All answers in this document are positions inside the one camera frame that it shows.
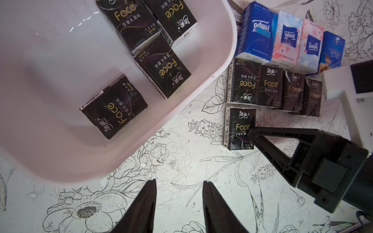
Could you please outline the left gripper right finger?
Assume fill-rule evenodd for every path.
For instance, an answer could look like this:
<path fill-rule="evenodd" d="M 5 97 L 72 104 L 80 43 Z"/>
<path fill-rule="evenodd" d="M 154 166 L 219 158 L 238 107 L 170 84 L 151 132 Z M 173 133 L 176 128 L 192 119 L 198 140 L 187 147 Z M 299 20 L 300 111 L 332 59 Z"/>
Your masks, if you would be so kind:
<path fill-rule="evenodd" d="M 248 233 L 212 182 L 203 183 L 203 210 L 207 233 Z"/>

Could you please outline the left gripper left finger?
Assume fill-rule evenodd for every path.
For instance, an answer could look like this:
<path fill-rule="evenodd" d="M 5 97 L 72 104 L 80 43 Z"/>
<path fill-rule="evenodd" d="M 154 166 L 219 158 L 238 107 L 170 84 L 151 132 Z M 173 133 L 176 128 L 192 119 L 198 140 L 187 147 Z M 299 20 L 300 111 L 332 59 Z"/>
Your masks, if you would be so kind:
<path fill-rule="evenodd" d="M 111 232 L 152 233 L 156 207 L 156 180 L 148 180 Z"/>

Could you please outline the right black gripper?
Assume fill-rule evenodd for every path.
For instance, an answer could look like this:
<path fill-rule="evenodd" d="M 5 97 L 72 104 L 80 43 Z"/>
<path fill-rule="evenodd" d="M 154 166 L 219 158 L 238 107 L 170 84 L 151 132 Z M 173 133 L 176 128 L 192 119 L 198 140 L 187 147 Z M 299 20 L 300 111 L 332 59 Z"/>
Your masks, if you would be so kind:
<path fill-rule="evenodd" d="M 269 138 L 299 141 L 288 156 Z M 247 138 L 291 185 L 333 213 L 341 201 L 369 211 L 368 150 L 340 136 L 318 129 L 255 127 Z"/>

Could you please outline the blue cartoon tissue pack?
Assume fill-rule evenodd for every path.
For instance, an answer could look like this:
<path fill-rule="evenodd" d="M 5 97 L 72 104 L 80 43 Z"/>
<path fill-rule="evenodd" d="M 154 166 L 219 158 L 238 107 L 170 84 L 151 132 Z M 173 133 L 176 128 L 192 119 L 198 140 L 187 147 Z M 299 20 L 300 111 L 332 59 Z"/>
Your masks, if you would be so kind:
<path fill-rule="evenodd" d="M 342 58 L 345 47 L 345 40 L 336 34 L 325 31 L 321 55 L 319 60 L 318 74 L 326 70 L 339 68 L 342 66 Z"/>

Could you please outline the light pink tissue pack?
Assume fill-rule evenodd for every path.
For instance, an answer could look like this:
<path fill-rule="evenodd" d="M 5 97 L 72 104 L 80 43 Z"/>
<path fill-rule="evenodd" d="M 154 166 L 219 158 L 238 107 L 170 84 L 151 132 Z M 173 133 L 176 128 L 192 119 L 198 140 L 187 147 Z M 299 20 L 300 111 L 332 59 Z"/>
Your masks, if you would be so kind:
<path fill-rule="evenodd" d="M 302 34 L 296 70 L 302 74 L 315 74 L 318 71 L 324 28 L 303 20 Z"/>

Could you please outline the blue pocket tissue pack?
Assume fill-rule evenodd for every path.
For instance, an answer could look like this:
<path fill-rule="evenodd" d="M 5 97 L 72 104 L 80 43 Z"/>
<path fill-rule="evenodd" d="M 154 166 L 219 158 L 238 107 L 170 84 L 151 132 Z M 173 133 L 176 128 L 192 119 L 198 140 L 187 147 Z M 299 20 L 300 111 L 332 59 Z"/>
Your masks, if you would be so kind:
<path fill-rule="evenodd" d="M 234 57 L 268 64 L 275 42 L 276 13 L 253 1 L 243 11 L 241 30 Z"/>

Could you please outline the pink white tissue pack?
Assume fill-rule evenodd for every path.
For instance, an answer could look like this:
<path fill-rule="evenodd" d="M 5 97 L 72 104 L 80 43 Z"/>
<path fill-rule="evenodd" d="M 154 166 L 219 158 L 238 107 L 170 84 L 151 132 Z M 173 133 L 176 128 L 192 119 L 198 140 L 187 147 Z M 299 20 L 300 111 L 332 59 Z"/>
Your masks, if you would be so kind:
<path fill-rule="evenodd" d="M 279 11 L 271 62 L 280 68 L 297 65 L 303 20 L 285 11 Z"/>

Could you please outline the white plastic storage box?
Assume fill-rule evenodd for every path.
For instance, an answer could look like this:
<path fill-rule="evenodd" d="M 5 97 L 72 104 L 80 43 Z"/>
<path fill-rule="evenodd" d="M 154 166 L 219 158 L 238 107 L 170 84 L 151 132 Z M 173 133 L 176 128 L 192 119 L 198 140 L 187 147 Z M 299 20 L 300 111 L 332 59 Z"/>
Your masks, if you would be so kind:
<path fill-rule="evenodd" d="M 94 1 L 1 1 L 1 157 L 53 183 L 111 173 L 231 61 L 228 1 L 187 1 L 197 19 L 174 51 L 191 77 L 168 99 L 135 64 Z M 148 108 L 111 140 L 80 108 L 125 74 Z"/>

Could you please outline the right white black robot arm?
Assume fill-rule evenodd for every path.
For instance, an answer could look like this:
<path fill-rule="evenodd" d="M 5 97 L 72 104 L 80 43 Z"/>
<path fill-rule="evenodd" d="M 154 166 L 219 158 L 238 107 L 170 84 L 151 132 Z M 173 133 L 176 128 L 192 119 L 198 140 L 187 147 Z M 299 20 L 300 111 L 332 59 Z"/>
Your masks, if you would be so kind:
<path fill-rule="evenodd" d="M 289 157 L 267 138 L 299 140 Z M 248 139 L 294 188 L 333 213 L 341 201 L 373 214 L 373 157 L 362 146 L 318 129 L 266 128 L 248 130 Z"/>

